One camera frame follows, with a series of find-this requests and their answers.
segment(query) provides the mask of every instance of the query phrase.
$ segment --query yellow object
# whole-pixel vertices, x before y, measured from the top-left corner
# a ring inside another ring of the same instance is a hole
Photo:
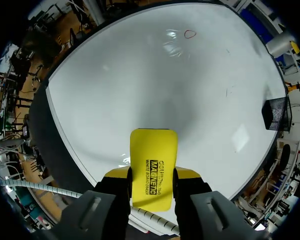
[[[294,42],[294,41],[291,41],[291,46],[295,52],[295,54],[299,54],[300,53],[300,48],[298,47],[298,45]]]
[[[168,129],[136,129],[130,136],[132,205],[168,211],[173,194],[178,136]]]
[[[104,176],[109,178],[126,179],[130,166],[124,166],[108,171]]]
[[[195,179],[195,178],[201,178],[200,174],[193,171],[193,170],[190,170],[190,169],[187,169],[187,168],[183,168],[183,167],[179,167],[179,166],[176,166],[175,167],[177,173],[178,173],[178,178],[179,179]]]

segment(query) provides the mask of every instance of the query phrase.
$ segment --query metal pole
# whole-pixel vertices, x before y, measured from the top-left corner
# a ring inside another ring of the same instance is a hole
[[[102,16],[101,10],[97,4],[96,0],[83,0],[86,8],[89,10],[89,13],[91,14],[93,20],[95,23],[99,26],[102,24],[105,19]]]

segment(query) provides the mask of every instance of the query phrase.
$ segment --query black mesh basket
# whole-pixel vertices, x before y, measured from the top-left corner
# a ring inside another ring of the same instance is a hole
[[[262,116],[267,130],[290,132],[292,112],[289,97],[266,100]]]

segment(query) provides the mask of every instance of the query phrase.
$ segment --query office chair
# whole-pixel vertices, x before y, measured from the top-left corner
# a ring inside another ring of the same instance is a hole
[[[18,77],[18,82],[17,82],[17,89],[18,91],[21,91],[23,88],[23,85],[27,79],[28,75],[32,76],[32,87],[34,86],[34,81],[38,81],[41,83],[40,78],[38,77],[39,71],[43,68],[43,65],[40,64],[37,68],[35,73],[29,72],[30,67],[31,67],[31,61],[30,59],[26,57],[20,56],[18,58],[15,54],[15,52],[12,54],[10,58],[10,62],[14,68],[14,72]]]
[[[107,0],[96,0],[96,2],[105,20],[110,20],[119,14],[129,12],[139,7],[134,0],[126,0],[126,2],[113,2],[109,0],[109,5],[107,5]]]

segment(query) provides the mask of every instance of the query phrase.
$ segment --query yellow eraser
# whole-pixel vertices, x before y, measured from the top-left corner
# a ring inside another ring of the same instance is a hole
[[[169,129],[136,129],[130,135],[132,205],[150,212],[168,211],[178,136]]]

